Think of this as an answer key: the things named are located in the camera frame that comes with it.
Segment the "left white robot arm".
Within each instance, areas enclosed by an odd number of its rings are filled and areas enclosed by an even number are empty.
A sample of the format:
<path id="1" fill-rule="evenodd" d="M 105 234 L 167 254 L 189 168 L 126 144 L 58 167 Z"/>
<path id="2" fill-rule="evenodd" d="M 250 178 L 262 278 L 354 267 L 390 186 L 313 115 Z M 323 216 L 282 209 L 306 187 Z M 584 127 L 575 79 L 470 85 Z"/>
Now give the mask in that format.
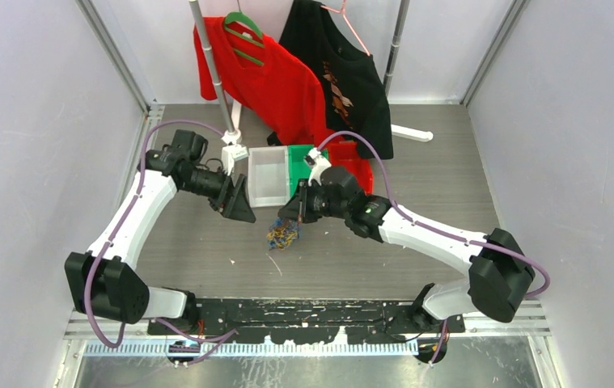
<path id="1" fill-rule="evenodd" d="M 178 129 L 170 144 L 145 152 L 143 166 L 105 231 L 86 252 L 72 252 L 65 261 L 78 312 L 126 324 L 167 318 L 181 334 L 197 328 L 200 314 L 194 294 L 148 286 L 136 267 L 157 219 L 179 192 L 206 198 L 212 210 L 224 218 L 255 222 L 247 197 L 247 177 L 232 176 L 235 162 L 248 157 L 248 148 L 227 142 L 222 148 L 221 167 L 211 170 L 201 161 L 207 146 L 202 135 Z"/>

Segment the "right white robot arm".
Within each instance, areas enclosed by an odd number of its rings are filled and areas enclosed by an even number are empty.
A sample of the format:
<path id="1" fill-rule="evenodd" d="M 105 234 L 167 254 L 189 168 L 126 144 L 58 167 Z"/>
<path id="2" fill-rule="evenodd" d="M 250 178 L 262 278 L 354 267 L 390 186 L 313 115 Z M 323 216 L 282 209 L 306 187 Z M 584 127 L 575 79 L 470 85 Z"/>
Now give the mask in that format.
<path id="1" fill-rule="evenodd" d="M 461 272 L 462 280 L 430 283 L 413 301 L 409 318 L 425 332 L 447 318 L 473 312 L 509 323 L 536 277 L 509 232 L 496 228 L 482 234 L 421 217 L 393 200 L 366 193 L 343 167 L 329 167 L 312 182 L 301 179 L 277 215 L 302 224 L 338 218 L 361 238 L 410 248 Z"/>

